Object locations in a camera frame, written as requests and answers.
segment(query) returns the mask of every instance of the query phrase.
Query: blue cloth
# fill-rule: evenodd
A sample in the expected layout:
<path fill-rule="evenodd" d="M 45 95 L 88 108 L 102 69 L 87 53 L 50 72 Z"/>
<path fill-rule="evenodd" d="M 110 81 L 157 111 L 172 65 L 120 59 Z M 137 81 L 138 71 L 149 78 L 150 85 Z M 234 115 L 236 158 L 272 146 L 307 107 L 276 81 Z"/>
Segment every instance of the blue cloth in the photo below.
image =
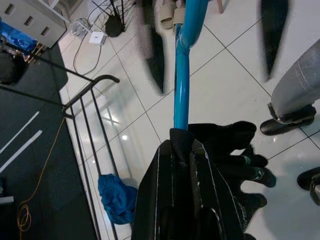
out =
<path fill-rule="evenodd" d="M 113 174 L 101 175 L 98 180 L 101 202 L 110 221 L 114 224 L 128 224 L 134 220 L 138 190 L 125 185 Z"/>
<path fill-rule="evenodd" d="M 0 34 L 6 37 L 8 43 L 23 50 L 31 52 L 37 45 L 37 41 L 29 35 L 9 26 L 0 19 Z"/>

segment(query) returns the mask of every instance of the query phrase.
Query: black glove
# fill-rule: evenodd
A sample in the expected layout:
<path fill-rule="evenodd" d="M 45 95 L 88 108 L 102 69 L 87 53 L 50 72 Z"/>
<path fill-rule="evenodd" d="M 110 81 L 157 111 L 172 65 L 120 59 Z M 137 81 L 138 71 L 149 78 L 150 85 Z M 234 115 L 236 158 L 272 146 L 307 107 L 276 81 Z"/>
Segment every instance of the black glove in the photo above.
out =
<path fill-rule="evenodd" d="M 272 188 L 276 177 L 268 170 L 268 161 L 254 154 L 250 145 L 257 130 L 253 123 L 240 121 L 227 126 L 216 124 L 191 124 L 188 130 L 200 141 L 229 185 L 243 231 L 246 230 L 254 213 L 267 204 L 266 198 L 258 193 L 244 193 L 241 184 L 245 180 L 254 181 Z M 241 155 L 231 155 L 234 150 L 244 150 Z M 246 239 L 254 240 L 249 234 Z"/>

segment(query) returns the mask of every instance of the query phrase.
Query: black mat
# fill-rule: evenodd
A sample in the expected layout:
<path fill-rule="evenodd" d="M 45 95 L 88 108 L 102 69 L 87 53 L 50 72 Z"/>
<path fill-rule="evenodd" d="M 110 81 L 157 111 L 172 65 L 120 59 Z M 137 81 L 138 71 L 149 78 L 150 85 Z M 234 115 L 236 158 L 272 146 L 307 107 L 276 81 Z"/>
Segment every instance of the black mat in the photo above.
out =
<path fill-rule="evenodd" d="M 44 57 L 63 65 L 59 47 L 48 49 Z M 30 65 L 13 89 L 60 102 L 59 89 L 67 74 L 50 65 Z M 0 91 L 0 148 L 2 148 L 37 112 L 39 115 L 0 154 L 0 167 L 38 130 L 42 134 L 2 173 L 7 195 L 15 203 L 0 206 L 0 239 L 18 239 L 16 210 L 19 202 L 34 191 L 43 165 L 63 119 L 60 106 Z M 94 240 L 96 239 L 89 206 L 66 124 L 42 177 L 37 194 L 29 202 L 32 226 L 24 240 Z"/>

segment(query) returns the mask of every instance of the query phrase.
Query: white tile floor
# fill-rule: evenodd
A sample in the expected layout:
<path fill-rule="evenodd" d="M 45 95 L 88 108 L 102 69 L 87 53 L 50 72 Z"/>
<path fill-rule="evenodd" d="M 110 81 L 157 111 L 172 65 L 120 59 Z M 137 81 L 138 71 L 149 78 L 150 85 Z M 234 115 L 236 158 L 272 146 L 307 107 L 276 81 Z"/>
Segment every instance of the white tile floor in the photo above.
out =
<path fill-rule="evenodd" d="M 261 60 L 260 20 L 257 14 L 259 0 L 225 0 L 225 12 L 218 13 L 215 1 L 209 3 L 198 43 L 190 54 L 190 123 L 210 122 L 229 124 L 246 120 L 257 126 L 270 118 L 267 103 L 277 82 L 289 67 L 320 38 L 320 1 L 292 0 L 283 41 L 273 79 L 264 83 Z M 86 17 L 93 8 L 84 0 L 77 17 Z M 168 68 L 166 93 L 158 95 L 150 82 L 149 73 L 138 51 L 135 18 L 126 32 L 117 38 L 108 38 L 102 47 L 97 68 L 88 77 L 111 74 L 119 84 L 101 82 L 94 89 L 106 133 L 115 157 L 119 174 L 126 184 L 137 187 L 149 166 L 160 142 L 169 136 L 173 126 L 174 88 L 174 36 L 161 31 Z M 59 42 L 62 57 L 68 68 L 80 40 L 66 34 Z M 96 62 L 98 47 L 86 41 L 80 50 L 76 66 L 80 72 L 90 69 Z M 60 91 L 66 103 L 85 85 L 86 81 L 69 75 L 66 86 Z M 112 165 L 104 143 L 94 104 L 90 96 L 84 98 L 94 146 L 101 171 L 112 173 Z M 319 101 L 315 103 L 319 110 Z M 93 152 L 85 128 L 84 116 L 75 107 L 85 167 L 89 173 L 94 198 L 94 211 L 99 220 L 103 239 L 113 239 L 110 221 L 103 209 L 97 189 L 98 174 Z M 72 122 L 68 122 L 75 144 L 80 171 L 79 150 L 76 146 Z M 305 170 L 320 166 L 320 117 L 308 127 L 267 137 L 259 131 L 253 140 L 258 153 L 269 158 L 269 168 L 277 176 L 275 188 L 246 182 L 242 188 L 248 192 L 263 193 L 268 205 L 257 212 L 248 232 L 257 240 L 308 240 L 320 239 L 320 208 L 309 194 L 296 184 L 297 176 Z M 116 226 L 120 240 L 130 237 L 128 225 Z"/>

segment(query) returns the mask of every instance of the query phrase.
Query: slipper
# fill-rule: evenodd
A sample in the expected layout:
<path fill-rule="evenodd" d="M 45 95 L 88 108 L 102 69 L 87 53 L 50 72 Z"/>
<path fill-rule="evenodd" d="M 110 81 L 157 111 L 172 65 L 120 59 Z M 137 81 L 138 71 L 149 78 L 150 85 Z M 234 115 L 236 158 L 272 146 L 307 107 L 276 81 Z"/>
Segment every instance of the slipper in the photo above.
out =
<path fill-rule="evenodd" d="M 165 3 L 160 7 L 160 22 L 164 29 L 171 29 L 174 22 L 174 12 L 177 8 L 175 2 Z"/>
<path fill-rule="evenodd" d="M 177 24 L 184 24 L 185 21 L 185 12 L 186 8 L 177 8 L 174 10 L 174 17 L 173 17 L 173 31 L 176 31 Z"/>

